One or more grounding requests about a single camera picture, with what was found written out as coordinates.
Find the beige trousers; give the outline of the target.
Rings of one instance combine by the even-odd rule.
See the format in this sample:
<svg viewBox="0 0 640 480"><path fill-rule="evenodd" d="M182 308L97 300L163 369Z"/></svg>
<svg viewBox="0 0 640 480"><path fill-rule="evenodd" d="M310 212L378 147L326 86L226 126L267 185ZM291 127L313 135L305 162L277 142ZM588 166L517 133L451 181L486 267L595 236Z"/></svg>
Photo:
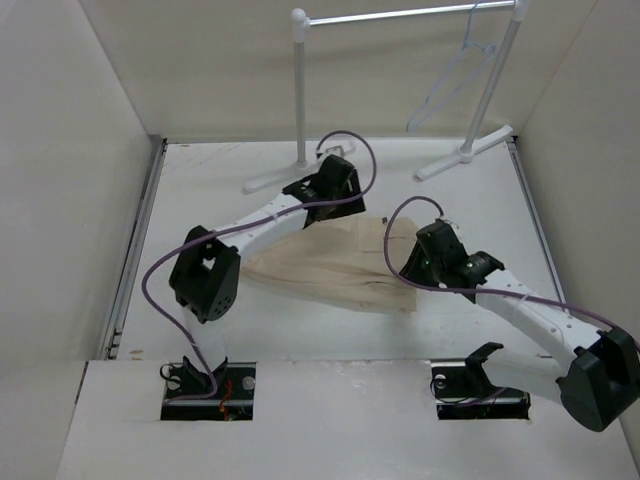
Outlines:
<svg viewBox="0 0 640 480"><path fill-rule="evenodd" d="M416 291L385 263L387 223L366 215L315 223L252 255L241 272L271 288L355 311L413 313Z"/></svg>

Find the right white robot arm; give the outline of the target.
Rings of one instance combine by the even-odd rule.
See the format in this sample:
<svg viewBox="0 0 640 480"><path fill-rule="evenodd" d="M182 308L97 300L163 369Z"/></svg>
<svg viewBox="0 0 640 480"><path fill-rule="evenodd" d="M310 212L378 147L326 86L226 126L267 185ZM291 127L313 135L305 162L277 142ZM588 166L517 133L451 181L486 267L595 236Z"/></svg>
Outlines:
<svg viewBox="0 0 640 480"><path fill-rule="evenodd" d="M416 233L402 279L431 292L463 295L507 321L547 357L492 361L503 349L487 342L459 361L464 383L451 398L483 404L505 389L561 405L581 426L604 431L639 399L639 356L620 327L599 329L576 318L576 308L536 296L502 262L466 252L453 228L437 220Z"/></svg>

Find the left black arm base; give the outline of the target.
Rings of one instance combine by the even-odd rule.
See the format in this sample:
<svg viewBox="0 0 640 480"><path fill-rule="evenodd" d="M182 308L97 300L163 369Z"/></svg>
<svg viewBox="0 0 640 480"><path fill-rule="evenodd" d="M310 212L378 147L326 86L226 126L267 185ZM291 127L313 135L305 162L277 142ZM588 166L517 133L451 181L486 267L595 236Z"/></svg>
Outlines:
<svg viewBox="0 0 640 480"><path fill-rule="evenodd" d="M213 372L216 390L209 376L187 357L181 363L167 363L159 374L165 382L160 410L162 421L251 421L254 413L257 365L225 360Z"/></svg>

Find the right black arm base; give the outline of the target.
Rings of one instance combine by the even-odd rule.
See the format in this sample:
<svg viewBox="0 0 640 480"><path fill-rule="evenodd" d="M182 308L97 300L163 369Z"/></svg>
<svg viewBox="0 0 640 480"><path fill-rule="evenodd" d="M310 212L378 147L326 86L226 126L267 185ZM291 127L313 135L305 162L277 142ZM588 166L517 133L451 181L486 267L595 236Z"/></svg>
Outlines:
<svg viewBox="0 0 640 480"><path fill-rule="evenodd" d="M441 421L528 420L528 393L492 385L466 367L435 368L429 388Z"/></svg>

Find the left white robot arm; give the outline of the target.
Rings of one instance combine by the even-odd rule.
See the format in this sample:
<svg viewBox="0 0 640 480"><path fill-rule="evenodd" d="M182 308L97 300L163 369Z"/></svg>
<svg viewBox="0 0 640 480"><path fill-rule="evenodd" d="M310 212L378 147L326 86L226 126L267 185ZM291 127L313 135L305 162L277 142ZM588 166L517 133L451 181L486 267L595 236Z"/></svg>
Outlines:
<svg viewBox="0 0 640 480"><path fill-rule="evenodd" d="M364 192L356 167L329 154L317 172L285 186L244 219L213 231L198 225L188 232L169 276L176 302L190 316L183 330L200 363L184 364L191 386L188 393L210 399L223 390L222 364L206 359L190 325L217 321L230 310L243 263L287 234L364 212Z"/></svg>

